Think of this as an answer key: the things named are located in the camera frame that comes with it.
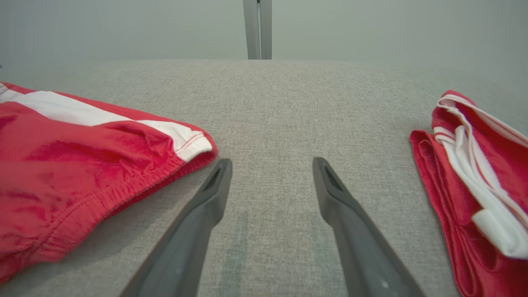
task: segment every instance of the gray vertical pole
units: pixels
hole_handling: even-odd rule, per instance
[[[246,41],[248,43],[248,59],[260,59],[259,21],[257,15],[257,0],[242,0],[244,5],[244,21],[246,23]]]
[[[271,60],[271,0],[260,0],[262,59]]]

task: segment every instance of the textured gray cloth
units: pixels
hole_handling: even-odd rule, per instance
[[[68,92],[208,131],[233,161],[199,296],[345,296],[332,229],[319,214],[312,158],[333,166],[427,296],[457,296],[444,238],[409,134],[430,130],[449,88],[526,133],[526,101],[467,73],[297,61],[116,61],[47,73],[0,72],[26,88]],[[211,166],[100,224],[59,263],[0,296],[118,296]]]

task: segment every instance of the gray wall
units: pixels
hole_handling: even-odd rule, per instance
[[[528,91],[526,0],[273,2],[273,58],[435,66]]]
[[[241,0],[0,0],[0,64],[247,59]]]

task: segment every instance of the red and white garment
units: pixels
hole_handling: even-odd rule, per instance
[[[217,154],[193,125],[0,83],[0,284]]]
[[[414,159],[463,296],[527,296],[528,138],[455,91],[413,131]]]

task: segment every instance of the red fabric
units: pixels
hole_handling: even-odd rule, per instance
[[[62,95],[131,119],[176,122]],[[174,153],[172,138],[137,122],[88,127],[1,103],[0,284],[32,264],[59,261],[105,218],[216,158],[205,131],[176,123],[202,131],[213,150],[185,163]]]
[[[469,100],[454,91],[446,94]],[[472,109],[458,103],[456,107],[472,124],[475,138],[502,187],[528,210],[526,148],[491,129]],[[462,125],[443,108],[435,108],[432,116],[433,127],[441,126],[454,133]],[[481,206],[452,169],[444,147],[426,131],[413,131],[410,140],[418,171],[444,231],[460,293],[466,297],[528,296],[528,261],[503,256],[478,231],[471,217]]]

